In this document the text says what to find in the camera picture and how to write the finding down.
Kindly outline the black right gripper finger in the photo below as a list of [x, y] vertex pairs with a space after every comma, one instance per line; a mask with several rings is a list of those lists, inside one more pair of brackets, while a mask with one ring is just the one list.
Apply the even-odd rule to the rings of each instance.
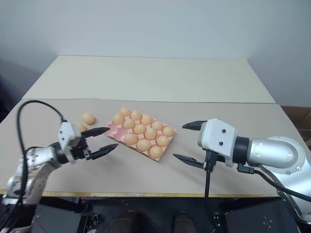
[[197, 167], [197, 168], [204, 168], [204, 163], [198, 162], [192, 157], [184, 156], [181, 154], [175, 154], [175, 153], [173, 154], [173, 156], [187, 165]]
[[193, 131], [200, 131], [202, 125], [206, 123], [204, 120], [198, 120], [198, 121], [193, 121], [186, 123], [182, 126], [182, 129], [187, 129], [187, 130], [193, 130]]

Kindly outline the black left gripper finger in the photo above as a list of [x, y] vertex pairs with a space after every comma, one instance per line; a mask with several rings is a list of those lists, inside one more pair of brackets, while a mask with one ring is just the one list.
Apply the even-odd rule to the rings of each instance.
[[89, 154], [89, 156], [87, 157], [87, 160], [96, 160], [98, 158], [101, 158], [101, 157], [109, 154], [110, 152], [112, 152], [117, 146], [118, 146], [118, 144], [110, 144], [110, 145], [107, 145], [107, 146], [100, 148], [96, 152], [91, 152]]
[[86, 139], [89, 137], [96, 137], [101, 134], [104, 134], [105, 132], [109, 130], [110, 130], [109, 127], [98, 127], [98, 128], [89, 129], [89, 130], [81, 132], [81, 138]]

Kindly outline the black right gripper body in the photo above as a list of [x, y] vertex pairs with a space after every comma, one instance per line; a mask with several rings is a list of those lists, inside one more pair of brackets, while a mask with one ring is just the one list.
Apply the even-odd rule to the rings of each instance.
[[206, 152], [206, 156], [203, 162], [203, 170], [214, 171], [217, 162], [225, 162], [225, 158], [218, 153], [206, 149], [204, 151]]

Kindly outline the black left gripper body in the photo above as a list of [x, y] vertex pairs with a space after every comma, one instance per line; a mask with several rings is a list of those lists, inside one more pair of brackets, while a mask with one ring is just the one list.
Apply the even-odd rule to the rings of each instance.
[[88, 148], [85, 137], [75, 138], [69, 141], [69, 159], [70, 163], [75, 163], [78, 159], [91, 159], [91, 151]]

